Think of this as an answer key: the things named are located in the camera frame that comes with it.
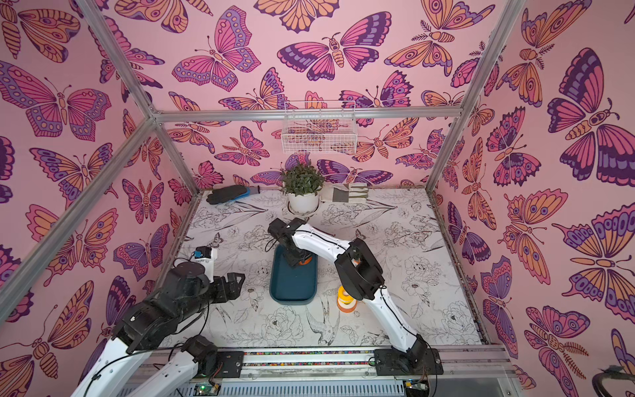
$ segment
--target green plant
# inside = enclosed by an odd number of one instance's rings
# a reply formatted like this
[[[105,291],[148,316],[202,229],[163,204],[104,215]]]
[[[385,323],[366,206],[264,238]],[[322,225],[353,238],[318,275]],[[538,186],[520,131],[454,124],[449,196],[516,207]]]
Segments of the green plant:
[[[283,173],[283,182],[285,193],[303,196],[320,190],[324,177],[312,165],[298,164]]]

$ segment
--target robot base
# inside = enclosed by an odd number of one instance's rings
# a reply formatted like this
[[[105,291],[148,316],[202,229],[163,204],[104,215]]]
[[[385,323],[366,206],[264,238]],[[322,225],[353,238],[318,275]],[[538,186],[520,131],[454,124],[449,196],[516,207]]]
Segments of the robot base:
[[[413,370],[408,369],[404,354],[396,349],[376,349],[375,369],[377,375],[416,375],[420,376],[424,369],[428,375],[443,375],[443,365],[437,349],[426,349],[419,364]]]

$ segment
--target floral table surface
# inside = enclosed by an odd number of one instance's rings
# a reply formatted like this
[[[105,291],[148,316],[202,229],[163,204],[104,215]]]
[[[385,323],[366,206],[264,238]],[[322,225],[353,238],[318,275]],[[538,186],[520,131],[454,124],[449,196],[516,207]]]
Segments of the floral table surface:
[[[317,294],[306,306],[284,306],[269,295],[274,250],[269,222],[294,216],[279,191],[263,191],[233,203],[196,211],[180,249],[218,248],[214,274],[245,273],[240,298],[210,307],[202,334],[220,347],[390,345],[363,303],[353,313],[337,308],[335,266],[320,258]],[[384,270],[393,301],[431,345],[480,344],[472,315],[434,212],[423,189],[371,190],[365,204],[321,203],[308,222],[337,238],[364,239]],[[179,335],[201,329],[202,320]],[[166,346],[177,337],[167,338]]]

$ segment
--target butterfly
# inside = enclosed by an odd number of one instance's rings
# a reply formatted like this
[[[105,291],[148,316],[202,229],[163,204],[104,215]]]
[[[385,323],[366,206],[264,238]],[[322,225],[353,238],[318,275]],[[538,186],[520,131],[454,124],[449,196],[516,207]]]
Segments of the butterfly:
[[[536,175],[540,169],[540,161],[525,153],[512,153],[521,147],[514,147],[514,141],[525,118],[525,108],[517,107],[513,113],[503,115],[500,127],[496,127],[487,138],[487,150],[501,153],[494,161],[503,160],[494,170],[494,183],[499,186],[507,186],[512,181],[522,186],[527,178]]]
[[[629,375],[635,375],[635,357],[631,353],[626,351],[626,344],[622,338],[622,334],[615,328],[611,330],[611,342],[613,344],[613,352],[617,361],[620,363],[624,372]],[[626,397],[633,397],[635,393],[631,391],[626,392]]]
[[[282,179],[284,177],[284,171],[289,171],[293,169],[296,165],[304,164],[309,165],[309,154],[308,153],[294,153],[286,160],[284,163],[284,170],[271,170],[258,172],[256,175],[251,177],[251,181],[255,184],[265,184],[265,185],[278,185],[282,187]]]
[[[472,278],[468,276],[467,284],[470,287],[470,291],[472,291],[472,293],[476,293],[476,290],[478,289],[478,281],[476,281],[476,276],[472,276]]]
[[[493,10],[494,5],[483,8],[479,13],[470,12],[468,7],[462,1],[452,4],[452,0],[442,3],[436,0],[422,0],[421,4],[428,20],[437,30],[456,30],[470,27],[487,17]],[[454,41],[454,36],[447,32],[433,32],[432,27],[424,20],[421,20],[421,28],[425,34],[419,34],[413,37],[413,41],[419,41],[426,38],[432,40],[423,43],[413,44],[402,50],[399,50],[386,58],[386,65],[413,67],[422,64],[424,67],[432,67],[435,65],[443,66],[446,76],[452,73],[452,57],[450,53],[441,45],[435,43],[450,43]]]
[[[538,350],[540,363],[556,378],[565,395],[577,397],[578,391],[575,389],[571,374],[556,351],[565,357],[565,361],[573,373],[582,379],[586,379],[586,376],[567,352],[583,356],[588,356],[589,353],[575,342],[562,343],[558,338],[570,339],[580,335],[589,327],[591,321],[582,313],[576,311],[560,313],[549,306],[542,308],[542,314],[535,307],[527,307],[526,312],[533,321],[529,326],[535,332],[525,330],[527,342]]]
[[[439,151],[441,150],[441,146],[443,145],[443,140],[445,139],[445,135],[441,132],[443,129],[432,130],[430,135],[428,135],[427,147],[423,149],[419,146],[419,150],[421,153],[413,153],[407,154],[405,156],[398,157],[395,161],[395,164],[404,164],[406,167],[414,166],[416,169],[421,170],[429,170],[434,166],[434,160],[439,155]]]
[[[115,36],[115,39],[117,40],[117,44],[121,48],[121,51],[123,51],[124,56],[128,60],[128,63],[130,64],[132,71],[134,72],[135,76],[139,80],[139,83],[141,83],[144,86],[163,88],[161,83],[141,73],[140,71],[142,71],[144,68],[139,64],[163,65],[165,61],[163,59],[155,57],[152,54],[147,53],[144,50],[139,50],[138,48],[132,48],[132,44],[130,44],[128,39],[126,39],[126,36],[123,35],[123,32],[119,30],[119,27],[117,26],[117,23],[115,22],[115,20],[109,17],[104,17],[104,19],[106,21],[106,24],[108,25],[108,28],[110,29],[110,32],[112,33],[113,36]],[[97,44],[97,49],[102,54],[102,58],[104,58],[102,59],[99,82],[102,84],[107,83],[113,74],[115,75],[115,78],[119,80],[119,72],[117,71],[117,69],[115,69],[114,65],[112,64],[112,61],[110,60],[110,56],[108,55],[108,53],[106,52],[102,44],[99,42],[99,40],[97,39],[97,36],[92,31],[92,29],[88,27],[88,30],[90,30],[90,34],[93,35],[95,44]],[[121,98],[123,99],[123,102],[128,100],[129,95],[130,95],[130,91],[128,90],[128,87],[126,87],[126,85],[124,84],[122,80],[121,81]]]
[[[463,101],[463,92],[457,93],[454,97],[444,92],[445,95],[448,96],[448,99],[438,92],[426,90],[421,93],[421,100],[424,101],[425,106],[459,106],[461,101]],[[436,117],[427,117],[428,120],[434,120]]]
[[[603,90],[602,63],[595,51],[584,48],[571,61],[560,83],[560,93],[576,101],[584,111],[563,98],[554,98],[547,106],[547,112],[551,115],[547,131],[555,133],[571,128],[565,139],[582,137],[560,156],[561,163],[573,168],[572,175],[577,180],[589,178],[593,171],[596,157],[595,133],[591,131],[593,127],[605,122],[611,114],[620,119],[617,113],[611,111],[613,102],[610,98],[607,98],[609,108],[597,112]],[[635,136],[612,124],[602,124],[597,129],[597,178],[619,186],[635,186]]]
[[[260,83],[260,96],[256,95],[256,89],[253,90],[253,98],[232,97],[224,98],[218,101],[226,108],[235,111],[259,111],[262,109],[298,109],[294,105],[287,103],[286,95],[282,80],[278,77],[276,68],[272,67],[262,77]],[[258,128],[262,131],[262,123],[266,121],[256,121]]]
[[[525,48],[519,55],[524,64],[519,64],[509,69],[496,84],[499,89],[504,83],[509,83],[509,88],[516,91],[523,101],[535,107],[542,105],[542,86],[538,70],[531,61],[535,61],[540,69],[544,69],[544,63],[539,55],[546,54],[553,48],[553,44],[547,45],[571,26],[591,5],[592,0],[575,0],[560,4],[547,18],[547,13],[542,13],[533,21],[529,20],[529,11],[525,8],[520,30],[523,39],[531,48]]]
[[[13,175],[14,154],[15,149],[9,138],[0,137],[0,180],[8,180]],[[12,197],[11,188],[0,185],[0,204],[7,203]]]
[[[470,265],[474,264],[474,259],[482,262],[490,257],[490,247],[476,233],[467,231],[469,226],[465,225],[457,207],[451,201],[448,202],[448,220],[451,223],[448,226],[448,232],[450,232],[452,242],[463,245],[461,256],[467,259]]]
[[[170,225],[172,226],[172,236],[176,237],[178,229],[181,227],[183,218],[179,217],[172,208],[170,208]]]
[[[147,273],[149,265],[160,266],[163,263],[163,247],[168,243],[170,227],[168,224],[159,226],[152,239],[144,241],[145,246],[139,243],[127,243],[117,247],[112,254],[112,259],[123,265],[124,269],[132,269],[141,280]]]
[[[126,139],[130,138],[136,129],[137,126],[135,121],[132,120],[132,116],[130,116],[127,109],[123,109],[123,133],[126,136]],[[161,145],[161,141],[159,141],[158,138],[148,138],[132,155],[132,158],[128,160],[128,164],[124,165],[124,167],[129,167],[135,164],[139,159],[139,155],[141,155],[141,160],[143,162],[150,159],[148,164],[150,164],[152,174],[157,177],[158,180],[161,180],[161,176],[159,175],[159,164],[161,164],[162,153],[163,145]]]
[[[456,162],[457,157],[461,154],[463,150],[463,146],[465,145],[465,139],[461,137],[461,139],[454,145],[454,149],[452,149],[452,153],[450,154],[450,158],[446,166],[443,168],[443,180],[450,184],[451,187],[454,188],[454,191],[458,189],[458,176],[457,171],[454,167],[458,166]]]
[[[315,18],[333,16],[340,0],[258,0],[253,7],[263,14],[282,15],[280,21],[286,30],[296,33],[309,31]]]
[[[139,224],[148,219],[154,222],[157,219],[157,210],[161,207],[161,195],[163,194],[163,182],[152,188],[152,181],[149,182],[148,188],[144,187],[143,182],[139,180],[137,189],[128,179],[122,179],[121,185],[123,191],[128,195],[128,206],[130,210],[135,211],[135,218]]]
[[[495,325],[498,338],[505,344],[510,357],[518,358],[518,341],[514,327],[505,312],[507,297],[512,286],[512,264],[503,255],[498,263],[491,266],[491,273],[481,273],[481,286],[489,295],[483,300],[483,315]]]
[[[211,189],[215,184],[222,183],[224,180],[223,175],[214,171],[214,166],[209,160],[199,164],[199,173],[194,172],[194,170],[192,173],[194,174],[194,182],[201,190]]]
[[[88,317],[88,311],[94,288],[92,281],[87,281],[79,287],[62,309],[46,341],[43,340],[46,332],[46,321],[57,305],[53,306],[53,309],[44,319],[44,330],[33,343],[16,342],[0,347],[0,349],[4,349],[8,346],[20,345],[33,349],[31,354],[0,362],[0,368],[2,368],[0,384],[3,385],[3,391],[6,391],[3,393],[4,395],[24,396],[27,394],[33,379],[35,361],[39,361],[38,366],[47,377],[57,379],[57,357],[51,348],[72,349],[86,340],[91,328],[91,318]]]
[[[358,141],[357,151],[352,157],[353,160],[359,162],[370,160],[375,153],[375,147],[377,147],[379,154],[388,158],[388,149],[386,149],[386,146],[394,147],[396,149],[402,149],[410,146],[413,140],[413,137],[411,137],[410,134],[412,134],[412,131],[415,129],[418,122],[419,118],[403,119],[399,122],[399,124],[392,127],[390,132],[386,134],[383,139],[379,139],[379,137],[381,136],[384,128],[388,127],[389,124],[386,124],[386,126],[379,131],[379,135],[376,138],[368,138],[360,135],[360,137],[372,139],[373,142]]]
[[[233,70],[251,72],[260,61],[247,47],[251,32],[246,25],[247,14],[236,6],[231,6],[221,15],[214,30],[216,50],[209,44],[210,55],[196,55],[183,59],[172,70],[180,82],[192,81],[199,86],[211,82],[229,92],[238,84],[238,77]]]
[[[259,166],[260,162],[258,162],[258,160],[263,157],[269,157],[269,152],[262,148],[264,146],[262,141],[254,138],[253,133],[247,127],[240,128],[240,140],[244,147],[240,142],[238,142],[238,139],[234,137],[229,138],[236,146],[223,145],[223,147],[228,151],[236,152],[220,153],[214,156],[215,159],[221,161],[231,161],[238,165],[248,163],[252,166]]]
[[[533,378],[530,377],[521,367],[517,365],[513,365],[512,367],[514,368],[514,372],[516,373],[516,376],[520,381],[520,386],[523,390],[529,390],[536,387],[536,381],[533,380]]]
[[[214,16],[210,7],[203,0],[187,0],[187,2],[200,12]],[[172,6],[166,15],[170,3]],[[172,33],[183,33],[187,28],[187,12],[183,7],[182,0],[117,0],[115,11],[122,17],[150,22],[157,22],[165,16],[161,22],[161,27]]]
[[[238,175],[234,174],[234,183],[236,185],[240,185],[240,186],[245,186],[245,187],[249,187],[249,181],[246,180],[245,178],[241,178]]]
[[[106,323],[108,326],[104,328],[102,323],[102,333],[97,335],[104,336],[108,339],[112,335],[112,329],[123,318],[126,311],[133,307],[137,302],[137,297],[130,295],[130,287],[126,280],[121,276],[116,276],[112,280],[108,297],[106,298]]]
[[[59,219],[54,213],[35,204],[29,206],[26,216],[29,220],[27,227],[35,241],[41,241]],[[78,262],[85,267],[99,267],[102,273],[105,272],[101,263],[108,252],[106,245],[114,234],[118,216],[117,210],[111,208],[101,214],[88,231],[85,232],[88,219],[81,232],[74,231],[74,237],[71,234],[46,267],[51,271],[51,276],[44,281],[44,286],[48,286],[56,274],[71,270]]]
[[[0,61],[0,76],[2,98],[26,109],[37,137],[59,137],[64,125],[70,123],[76,138],[95,141],[95,121],[105,119],[110,107],[108,95],[91,88],[77,90],[68,98],[64,91],[55,95],[35,76],[3,61]]]
[[[470,113],[470,120],[467,122],[467,126],[472,126],[472,136],[475,137],[476,134],[481,130],[481,126],[488,124],[490,121],[494,120],[494,109],[483,109],[482,106],[487,106],[486,104],[481,105],[481,98],[476,102],[472,112]]]
[[[278,51],[277,57],[280,62],[298,72],[304,72],[313,65],[307,72],[307,79],[310,81],[333,80],[335,64],[344,67],[344,58],[356,72],[361,71],[368,62],[379,58],[379,51],[359,45],[382,45],[391,23],[391,14],[388,12],[368,15],[347,30],[339,43],[335,40],[339,33],[335,33],[331,38],[322,38],[328,40],[328,46],[314,41],[295,43]]]
[[[22,30],[40,54],[53,62],[64,62],[69,57],[69,51],[60,43],[68,43],[79,32],[79,20],[60,10],[38,9],[18,13],[11,7],[17,1],[3,2],[1,13],[5,19],[2,23],[4,43],[13,59],[18,59],[22,47],[16,26],[19,19]]]
[[[490,205],[487,201],[485,201],[485,198],[481,194],[481,191],[487,191],[483,189],[481,182],[478,181],[478,174],[481,171],[482,160],[483,139],[478,138],[474,144],[472,154],[463,163],[463,178],[465,178],[468,182],[472,182],[472,184],[463,189],[461,193],[472,193],[470,201],[467,203],[468,216],[473,220],[478,218],[485,226],[489,227],[491,230],[496,230],[496,219],[494,219],[494,213],[491,211]]]
[[[333,160],[318,160],[317,169],[324,175],[324,179],[333,184],[363,182],[371,186],[372,184],[379,185],[392,178],[392,173],[387,171],[361,171],[359,168],[349,170],[344,165]]]
[[[174,192],[174,202],[178,205],[183,205],[183,203],[189,203],[192,199],[192,193],[190,189],[185,186],[181,178],[178,180],[170,179],[168,181],[168,185],[170,189]]]
[[[635,235],[632,227],[634,224],[635,203],[598,215],[591,221],[591,226],[584,224],[564,227],[552,224],[565,235],[563,241],[568,246],[594,258],[573,258],[572,262],[586,266],[599,266],[569,277],[571,290],[562,295],[568,297],[579,293],[585,298],[598,302],[601,302],[606,295],[607,309],[616,316],[635,323],[635,309],[632,305],[635,299],[635,286],[612,269],[613,267],[622,269],[617,263],[632,259],[632,255],[618,261],[613,261],[612,258],[618,255]]]
[[[66,199],[66,208],[70,207],[73,202],[79,197],[84,188],[97,176],[102,168],[108,163],[112,157],[112,144],[103,144],[95,152],[87,164],[85,163],[86,155],[83,160],[79,160],[77,156],[74,156],[81,164],[77,164],[63,155],[47,150],[33,147],[29,149],[33,158],[37,160],[42,167],[42,171],[45,172],[47,177],[60,183],[60,192]],[[119,198],[117,192],[110,187],[104,192],[113,193],[115,197]]]
[[[504,194],[508,202],[507,216],[512,224],[505,228],[503,238],[498,240],[498,243],[505,242],[511,253],[518,253],[518,259],[525,265],[525,269],[529,270],[529,273],[536,277],[539,282],[547,285],[551,284],[547,262],[530,235],[536,238],[533,233],[536,229],[547,229],[546,227],[535,227],[535,225],[558,211],[568,196],[560,189],[539,191],[529,195],[527,199],[520,195],[510,200],[507,194]]]
[[[366,92],[373,99],[368,98],[366,95],[360,94],[355,91],[342,91],[340,93],[340,100],[345,101],[342,107],[355,108],[355,107],[406,107],[410,106],[410,90],[413,86],[406,81],[406,75],[402,72],[393,72],[386,82],[382,91],[379,93],[379,86],[377,86],[378,94],[372,95],[368,90]],[[373,124],[375,119],[357,119],[357,124],[362,127],[368,127]]]

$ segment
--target bird illustration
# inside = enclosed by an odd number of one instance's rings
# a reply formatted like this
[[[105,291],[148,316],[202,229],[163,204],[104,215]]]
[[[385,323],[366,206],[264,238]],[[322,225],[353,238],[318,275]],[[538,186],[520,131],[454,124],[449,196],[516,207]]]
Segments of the bird illustration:
[[[307,309],[307,321],[309,322],[309,326],[314,333],[319,333],[320,337],[317,340],[317,344],[319,346],[331,346],[331,343],[335,340],[335,335],[337,334],[337,328],[340,325],[340,313],[337,313],[337,321],[335,322],[335,326],[331,325],[331,321],[329,319],[330,308],[328,305],[328,300],[326,301],[326,307],[324,307],[324,301],[320,298],[322,302],[322,315],[323,320],[319,322]]]

